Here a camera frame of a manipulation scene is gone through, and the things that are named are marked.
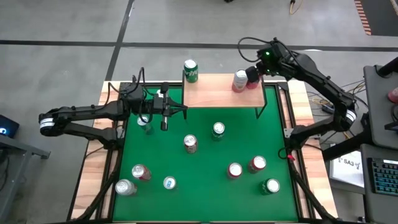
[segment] green tabletop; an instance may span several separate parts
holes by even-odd
[[[169,130],[160,130],[159,115],[154,115],[153,135],[145,135],[131,115],[120,179],[137,185],[134,196],[116,196],[114,221],[297,221],[292,183],[286,160],[277,151],[284,147],[282,124],[274,87],[266,87],[268,105],[259,119],[253,108],[195,108],[169,119]],[[169,90],[175,101],[181,99],[180,88]],[[220,142],[211,139],[215,122],[225,124]],[[194,134],[198,150],[188,154],[183,139]],[[267,166],[250,174],[248,162],[264,156]],[[240,178],[227,178],[230,163],[243,167]],[[132,177],[131,169],[144,164],[152,172],[148,182]],[[166,190],[167,176],[177,180],[177,189]],[[280,182],[276,194],[261,195],[259,183],[268,178]]]

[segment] wooden table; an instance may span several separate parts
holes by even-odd
[[[266,82],[286,84],[286,81],[283,80],[266,81]],[[111,83],[116,88],[119,88],[121,82],[111,82]],[[312,124],[314,121],[304,82],[292,80],[287,82],[287,85],[289,86],[289,96],[292,104],[296,125]],[[105,102],[107,95],[108,95],[108,82],[104,82],[103,89],[101,92],[101,97],[99,99],[99,105]],[[280,90],[280,95],[284,108],[284,117],[286,121],[286,126],[287,128],[290,128],[291,122],[289,119],[289,111],[287,109],[288,99],[287,96],[285,95],[284,90]],[[115,91],[111,90],[109,100],[113,101],[117,100],[117,98],[118,94]],[[103,129],[111,126],[112,126],[112,121],[108,119],[97,119],[94,122],[95,128]],[[314,146],[319,146],[317,140],[308,140],[307,143],[312,144]],[[86,153],[88,154],[99,147],[101,147],[101,144],[98,141],[91,141],[88,144]],[[113,154],[114,155],[112,157],[111,170],[113,169],[113,164],[116,160],[115,155],[117,154],[117,152],[113,152]],[[322,153],[318,149],[305,146],[302,149],[302,154],[303,154],[305,169],[307,172],[308,183],[312,192],[315,194],[320,203],[326,208],[326,210],[334,217],[337,217],[337,211],[330,188],[328,175],[326,173],[325,164],[323,162]],[[104,174],[106,155],[107,151],[102,149],[87,157],[83,162],[81,176],[78,179],[75,197],[74,200],[72,200],[72,207],[68,218],[79,217],[85,211],[87,206],[90,205],[90,203],[95,198],[96,194],[99,192]],[[300,187],[298,188],[300,194],[300,201],[302,204],[303,216],[309,217],[307,203],[306,203],[307,200]],[[107,217],[108,215],[110,192],[111,191],[109,190],[103,204],[102,217],[104,218]]]

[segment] concrete floor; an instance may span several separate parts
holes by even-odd
[[[127,2],[0,0],[0,40],[115,42]],[[135,0],[123,41],[235,44],[251,35],[277,36],[289,45],[398,47],[397,37],[364,33],[353,0],[306,0],[294,16],[288,10],[288,0],[229,4],[222,0]],[[37,116],[62,105],[97,103],[113,50],[0,45],[0,114],[21,124],[18,140],[52,152],[47,161],[32,160],[10,222],[66,219],[87,141],[66,135],[43,137]],[[254,50],[244,53],[255,56]],[[362,79],[365,65],[384,64],[397,56],[396,52],[372,51],[305,53],[338,85]],[[187,58],[198,61],[204,73],[230,73],[250,66],[236,50],[126,47],[120,51],[112,80],[130,80],[141,66],[146,68],[147,80],[179,80]],[[366,100],[365,92],[358,96]],[[366,109],[360,106],[359,111]],[[358,124],[353,132],[360,132]],[[331,140],[342,141],[343,137],[336,135]],[[360,195],[333,190],[333,196],[339,217],[354,220],[363,215]]]

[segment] keyboard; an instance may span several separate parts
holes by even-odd
[[[398,196],[398,161],[368,158],[373,192]]]

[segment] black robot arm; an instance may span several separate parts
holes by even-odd
[[[290,80],[295,78],[314,87],[335,107],[332,117],[309,126],[294,127],[288,138],[287,148],[300,149],[310,136],[325,134],[328,131],[347,131],[356,119],[355,99],[324,76],[315,62],[305,54],[290,51],[282,42],[274,39],[257,51],[258,63],[246,69],[248,77],[259,75],[279,75]]]
[[[108,93],[110,87],[114,88],[111,83],[108,83]],[[151,94],[145,87],[144,89],[133,77],[133,82],[128,86],[122,90],[115,90],[119,92],[119,99],[116,101],[108,102],[108,95],[108,99],[103,106],[63,106],[40,114],[40,133],[44,136],[71,134],[88,140],[97,139],[104,145],[105,149],[115,149],[121,146],[122,143],[118,141],[116,128],[97,129],[73,123],[73,121],[108,118],[116,123],[117,121],[127,120],[130,114],[133,113],[138,114],[140,117],[142,117],[142,114],[149,114],[149,123],[152,121],[153,114],[160,114],[163,116],[161,129],[166,131],[168,128],[167,118],[187,109],[186,106],[174,102],[169,97],[169,84],[167,82],[162,84],[160,94]],[[152,99],[147,100],[147,94],[153,95]]]

